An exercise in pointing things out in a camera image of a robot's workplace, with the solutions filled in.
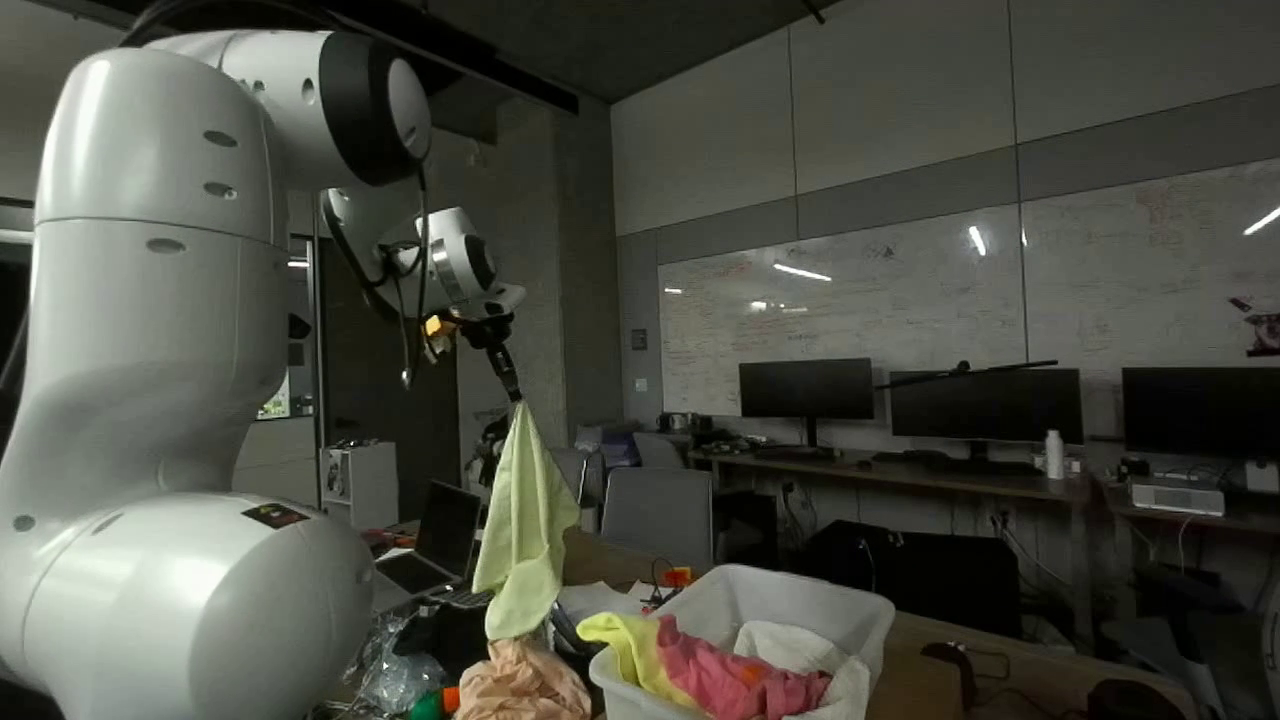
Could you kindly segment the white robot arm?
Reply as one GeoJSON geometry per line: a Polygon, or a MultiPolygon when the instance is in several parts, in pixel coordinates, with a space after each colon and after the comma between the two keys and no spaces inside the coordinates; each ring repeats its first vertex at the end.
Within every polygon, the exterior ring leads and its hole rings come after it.
{"type": "Polygon", "coordinates": [[[354,211],[432,153],[429,91],[348,29],[218,29],[85,57],[32,207],[19,405],[0,468],[0,657],[63,720],[307,720],[360,657],[348,523],[240,496],[288,365],[288,192],[328,201],[404,314],[509,301],[456,207],[354,211]]]}

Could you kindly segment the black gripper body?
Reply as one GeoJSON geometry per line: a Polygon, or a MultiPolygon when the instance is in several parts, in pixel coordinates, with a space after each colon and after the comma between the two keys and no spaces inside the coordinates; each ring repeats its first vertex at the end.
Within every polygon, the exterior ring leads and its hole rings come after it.
{"type": "Polygon", "coordinates": [[[474,352],[503,352],[513,335],[513,312],[459,314],[456,329],[474,352]]]}

